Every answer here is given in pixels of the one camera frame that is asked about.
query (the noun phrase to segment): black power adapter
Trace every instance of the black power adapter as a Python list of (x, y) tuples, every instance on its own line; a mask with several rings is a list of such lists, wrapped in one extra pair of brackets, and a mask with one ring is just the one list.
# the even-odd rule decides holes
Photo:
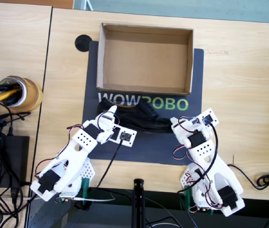
[[(2, 136), (2, 154), (1, 157), (18, 178), (21, 186), (26, 182), (27, 163), (29, 152), (29, 136)], [(11, 177), (11, 188), (19, 188), (19, 184)], [(10, 184), (10, 178), (5, 167), (0, 172), (0, 188), (7, 188)]]

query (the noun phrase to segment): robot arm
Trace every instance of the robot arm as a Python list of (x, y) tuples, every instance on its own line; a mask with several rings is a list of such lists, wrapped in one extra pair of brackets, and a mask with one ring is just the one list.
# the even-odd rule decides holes
[(115, 112), (114, 105), (94, 120), (85, 121), (67, 146), (40, 172), (38, 180), (30, 186), (31, 190), (44, 201), (49, 201), (60, 192), (61, 197), (74, 198), (80, 190), (82, 179), (86, 177), (91, 180), (95, 174), (88, 155), (98, 142), (120, 143), (123, 140), (122, 145), (131, 147), (136, 131), (115, 124)]
[[(212, 128), (209, 123), (216, 126), (219, 120), (212, 109), (208, 109), (191, 120), (172, 118), (171, 122), (179, 143), (187, 148), (192, 157), (192, 163), (181, 177), (181, 184), (185, 188), (200, 178), (213, 161), (216, 148), (211, 140)], [(218, 155), (207, 176), (192, 188), (198, 209), (220, 209), (225, 216), (244, 207), (240, 197), (242, 193), (243, 188), (235, 174)]]

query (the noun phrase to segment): wooden table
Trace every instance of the wooden table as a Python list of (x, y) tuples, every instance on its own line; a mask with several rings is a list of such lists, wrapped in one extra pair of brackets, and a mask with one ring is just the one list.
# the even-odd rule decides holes
[[(0, 80), (16, 75), (43, 85), (47, 56), (51, 6), (0, 3)], [(14, 135), (30, 136), (27, 181), (31, 180), (38, 130), (39, 109), (25, 121), (13, 123)], [(25, 197), (29, 187), (23, 187)], [(19, 215), (19, 227), (24, 227), (26, 210)], [(5, 227), (14, 227), (11, 219)]]
[[(101, 22), (138, 23), (195, 29), (195, 47), (205, 51), (202, 110), (211, 107), (220, 120), (219, 155), (255, 180), (269, 173), (269, 24), (209, 19), (139, 16), (53, 9), (48, 63), (38, 133), (36, 162), (54, 156), (67, 143), (67, 126), (82, 122), (88, 53), (79, 52), (82, 34), (98, 40)], [(109, 161), (92, 160), (100, 180)], [(101, 187), (176, 192), (184, 166), (114, 161)], [(269, 188), (257, 191), (235, 171), (242, 197), (269, 200)]]

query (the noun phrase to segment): cardboard box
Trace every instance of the cardboard box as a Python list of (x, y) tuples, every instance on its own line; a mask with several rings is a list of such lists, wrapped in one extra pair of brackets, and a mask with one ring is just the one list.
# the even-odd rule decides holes
[(193, 29), (101, 25), (100, 90), (188, 95), (192, 89)]

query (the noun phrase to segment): black shoe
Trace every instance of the black shoe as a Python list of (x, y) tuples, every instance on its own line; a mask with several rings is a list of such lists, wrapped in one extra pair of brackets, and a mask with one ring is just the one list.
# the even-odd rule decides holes
[(124, 106), (103, 98), (98, 105), (97, 114), (108, 111), (113, 105), (117, 106), (115, 114), (123, 127), (145, 133), (173, 133), (170, 119), (161, 118), (145, 99), (140, 99), (137, 105)]

